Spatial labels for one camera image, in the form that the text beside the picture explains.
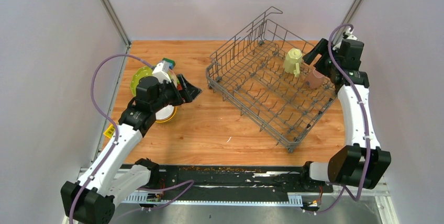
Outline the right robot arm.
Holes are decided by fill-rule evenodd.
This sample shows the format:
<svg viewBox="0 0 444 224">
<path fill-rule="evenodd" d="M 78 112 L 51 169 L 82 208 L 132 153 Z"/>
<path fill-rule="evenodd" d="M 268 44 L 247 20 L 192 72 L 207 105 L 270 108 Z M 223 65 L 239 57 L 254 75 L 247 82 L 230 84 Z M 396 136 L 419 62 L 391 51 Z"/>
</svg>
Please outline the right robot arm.
<svg viewBox="0 0 444 224">
<path fill-rule="evenodd" d="M 369 78 L 360 71 L 364 43 L 343 39 L 339 47 L 330 47 L 321 39 L 303 59 L 330 79 L 340 101 L 345 145 L 327 163 L 307 161 L 299 176 L 300 187 L 313 191 L 319 185 L 333 183 L 373 189 L 391 163 L 391 154 L 383 151 L 375 135 L 369 109 Z"/>
</svg>

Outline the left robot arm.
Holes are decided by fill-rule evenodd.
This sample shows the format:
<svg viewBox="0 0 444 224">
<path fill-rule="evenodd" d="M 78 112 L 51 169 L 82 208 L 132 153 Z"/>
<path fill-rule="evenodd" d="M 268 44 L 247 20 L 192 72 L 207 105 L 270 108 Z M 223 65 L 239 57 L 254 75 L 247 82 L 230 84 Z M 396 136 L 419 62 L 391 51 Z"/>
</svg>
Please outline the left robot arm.
<svg viewBox="0 0 444 224">
<path fill-rule="evenodd" d="M 121 115 L 115 132 L 102 153 L 76 181 L 65 182 L 61 197 L 70 223 L 110 223 L 117 206 L 134 191 L 160 184 L 158 164 L 145 158 L 138 160 L 119 178 L 118 170 L 128 154 L 143 139 L 156 121 L 156 113 L 167 106 L 191 103 L 202 90 L 189 83 L 182 74 L 178 83 L 143 77 L 136 95 Z"/>
</svg>

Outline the pale yellow mug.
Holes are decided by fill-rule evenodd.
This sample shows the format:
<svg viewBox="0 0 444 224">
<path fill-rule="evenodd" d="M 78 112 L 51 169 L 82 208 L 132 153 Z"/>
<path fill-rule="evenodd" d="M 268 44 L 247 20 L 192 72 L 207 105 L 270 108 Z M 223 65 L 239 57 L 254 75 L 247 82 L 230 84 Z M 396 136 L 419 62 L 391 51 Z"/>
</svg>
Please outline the pale yellow mug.
<svg viewBox="0 0 444 224">
<path fill-rule="evenodd" d="M 293 74 L 294 77 L 299 77 L 301 62 L 303 61 L 302 51 L 297 48 L 292 48 L 286 54 L 283 62 L 285 73 Z"/>
</svg>

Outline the grey wire dish rack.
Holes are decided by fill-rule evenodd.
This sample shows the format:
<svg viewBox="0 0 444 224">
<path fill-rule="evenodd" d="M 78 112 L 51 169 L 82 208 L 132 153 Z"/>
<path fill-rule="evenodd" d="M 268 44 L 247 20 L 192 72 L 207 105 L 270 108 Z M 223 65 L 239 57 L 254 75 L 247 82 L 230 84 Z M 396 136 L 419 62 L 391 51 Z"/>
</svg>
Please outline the grey wire dish rack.
<svg viewBox="0 0 444 224">
<path fill-rule="evenodd" d="M 210 55 L 208 87 L 249 117 L 288 152 L 308 135 L 336 99 L 326 79 L 312 89 L 306 77 L 312 65 L 302 63 L 300 75 L 284 71 L 291 49 L 303 53 L 314 44 L 273 21 L 282 11 L 269 7 Z"/>
</svg>

